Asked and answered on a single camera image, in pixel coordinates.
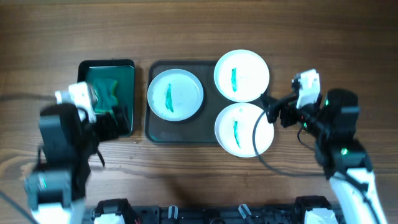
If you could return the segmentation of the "green yellow sponge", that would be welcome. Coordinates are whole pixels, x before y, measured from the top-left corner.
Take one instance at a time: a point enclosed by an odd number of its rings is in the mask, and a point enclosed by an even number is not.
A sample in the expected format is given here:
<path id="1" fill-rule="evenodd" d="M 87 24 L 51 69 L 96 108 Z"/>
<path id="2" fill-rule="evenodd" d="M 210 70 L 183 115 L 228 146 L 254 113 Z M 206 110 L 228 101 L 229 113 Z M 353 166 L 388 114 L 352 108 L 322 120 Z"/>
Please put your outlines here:
<path id="1" fill-rule="evenodd" d="M 118 85 L 117 80 L 110 78 L 98 78 L 94 80 L 94 90 L 97 97 L 95 113 L 112 113 L 113 107 L 119 104 L 115 91 Z"/>

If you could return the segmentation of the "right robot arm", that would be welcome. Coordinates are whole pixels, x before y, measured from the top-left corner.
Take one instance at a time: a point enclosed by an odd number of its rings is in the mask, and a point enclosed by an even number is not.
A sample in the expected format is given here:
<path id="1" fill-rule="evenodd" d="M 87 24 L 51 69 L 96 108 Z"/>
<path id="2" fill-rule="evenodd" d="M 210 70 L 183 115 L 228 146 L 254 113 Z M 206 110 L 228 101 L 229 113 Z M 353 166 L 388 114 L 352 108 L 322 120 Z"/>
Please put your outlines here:
<path id="1" fill-rule="evenodd" d="M 346 223 L 386 223 L 370 156 L 355 138 L 359 116 L 358 96 L 332 89 L 326 97 L 293 93 L 276 99 L 262 94 L 261 116 L 270 124 L 280 119 L 283 127 L 301 124 L 315 138 L 315 159 L 323 168 L 342 209 Z"/>

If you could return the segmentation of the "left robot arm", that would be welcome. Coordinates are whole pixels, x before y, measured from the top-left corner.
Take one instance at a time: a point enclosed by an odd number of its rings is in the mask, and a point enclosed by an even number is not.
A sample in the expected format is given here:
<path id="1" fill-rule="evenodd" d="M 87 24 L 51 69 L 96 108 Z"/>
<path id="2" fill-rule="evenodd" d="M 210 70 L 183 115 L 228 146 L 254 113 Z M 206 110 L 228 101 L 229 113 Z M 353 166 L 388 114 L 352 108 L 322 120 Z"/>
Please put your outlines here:
<path id="1" fill-rule="evenodd" d="M 121 108 L 90 122 L 71 103 L 52 105 L 40 112 L 39 129 L 43 144 L 37 161 L 24 181 L 27 203 L 36 223 L 81 223 L 85 212 L 89 158 L 100 156 L 99 144 L 117 139 L 130 130 Z"/>

